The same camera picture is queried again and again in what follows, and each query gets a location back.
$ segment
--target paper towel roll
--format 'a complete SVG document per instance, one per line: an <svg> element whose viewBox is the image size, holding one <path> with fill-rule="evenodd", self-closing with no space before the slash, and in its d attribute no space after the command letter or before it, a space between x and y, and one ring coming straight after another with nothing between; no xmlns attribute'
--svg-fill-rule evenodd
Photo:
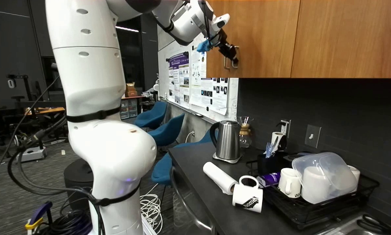
<svg viewBox="0 0 391 235"><path fill-rule="evenodd" d="M208 175L223 191L225 195L233 195L233 188L237 182L219 168L215 163L207 162L203 167L205 174Z"/></svg>

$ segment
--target blue chair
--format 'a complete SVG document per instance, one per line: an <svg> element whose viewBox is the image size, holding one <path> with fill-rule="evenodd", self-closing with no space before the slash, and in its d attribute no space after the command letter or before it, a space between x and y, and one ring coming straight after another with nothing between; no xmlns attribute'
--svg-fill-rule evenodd
<svg viewBox="0 0 391 235"><path fill-rule="evenodd" d="M199 144L206 144L206 142L211 142L211 135L210 135L211 129L205 135L205 137L198 141L198 142L185 142L181 145L177 145L174 148L188 148L191 145L199 145ZM172 185L172 180L171 180L171 171L172 171L173 163L172 163L172 157L169 153L167 153L156 165L152 172L152 182L156 184L163 184L165 185L164 188L164 193L163 197L165 195L165 189L168 185Z"/></svg>
<svg viewBox="0 0 391 235"><path fill-rule="evenodd" d="M152 110L142 112L134 121L140 128L156 129L164 120L168 110L168 102L159 101L155 103Z"/></svg>
<svg viewBox="0 0 391 235"><path fill-rule="evenodd" d="M150 131L148 133L155 138L159 148L172 145L181 133L185 115L176 116L160 128Z"/></svg>

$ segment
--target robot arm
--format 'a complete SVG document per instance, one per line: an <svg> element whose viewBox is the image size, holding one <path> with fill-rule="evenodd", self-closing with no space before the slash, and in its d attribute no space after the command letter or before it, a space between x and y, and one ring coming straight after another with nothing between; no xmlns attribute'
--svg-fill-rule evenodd
<svg viewBox="0 0 391 235"><path fill-rule="evenodd" d="M152 12L159 25L180 44L190 44L202 33L207 38L205 46L201 47L202 52L220 47L225 57L235 64L239 63L236 47L227 42L227 34L223 30L231 16L216 17L206 0L165 0Z"/></svg>
<svg viewBox="0 0 391 235"><path fill-rule="evenodd" d="M201 47L201 52L220 47L225 57L235 64L239 63L236 47L227 42L223 30L231 16L216 17L207 0L108 0L108 3L118 21L152 12L157 24L180 44L190 44L202 33L207 41Z"/></svg>
<svg viewBox="0 0 391 235"><path fill-rule="evenodd" d="M120 116L126 80L117 21L154 12L180 43L203 33L207 50L224 48L235 61L236 50L222 29L229 16L215 17L205 0L46 0L46 10L65 89L70 144L92 167L96 198L127 198L101 208L105 235L142 235L139 184L154 166L157 148L146 131ZM91 209L91 234L96 235L99 215Z"/></svg>

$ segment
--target stainless steel kettle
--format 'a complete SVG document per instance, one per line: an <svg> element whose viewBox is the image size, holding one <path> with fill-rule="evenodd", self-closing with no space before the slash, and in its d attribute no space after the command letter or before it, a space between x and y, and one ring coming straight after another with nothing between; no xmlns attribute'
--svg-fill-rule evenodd
<svg viewBox="0 0 391 235"><path fill-rule="evenodd" d="M239 150L239 132L240 124L232 120L223 120L215 123L211 127L211 140L216 146L215 159L220 159L228 163L237 163L240 161Z"/></svg>

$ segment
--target desk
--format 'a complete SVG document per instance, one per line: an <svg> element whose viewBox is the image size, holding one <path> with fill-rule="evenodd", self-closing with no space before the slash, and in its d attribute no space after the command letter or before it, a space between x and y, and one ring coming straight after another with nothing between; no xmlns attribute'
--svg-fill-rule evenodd
<svg viewBox="0 0 391 235"><path fill-rule="evenodd" d="M65 112L65 107L54 107L54 108L37 108L37 115L52 115L52 114L59 114ZM27 115L33 115L31 108L27 110Z"/></svg>
<svg viewBox="0 0 391 235"><path fill-rule="evenodd" d="M184 178L182 180L199 198L220 235L303 235L317 234L322 230L321 227L314 227L299 231L284 221L284 218L274 209L263 208L262 213L258 214L233 208L232 196L223 195L220 188L203 172L203 166L206 162L214 162L223 168L223 171L239 180L240 176L250 174L246 162L254 159L257 154L246 153L242 155L240 163L229 165L214 159L214 153L215 146L212 144L176 148L171 150L173 163Z"/></svg>

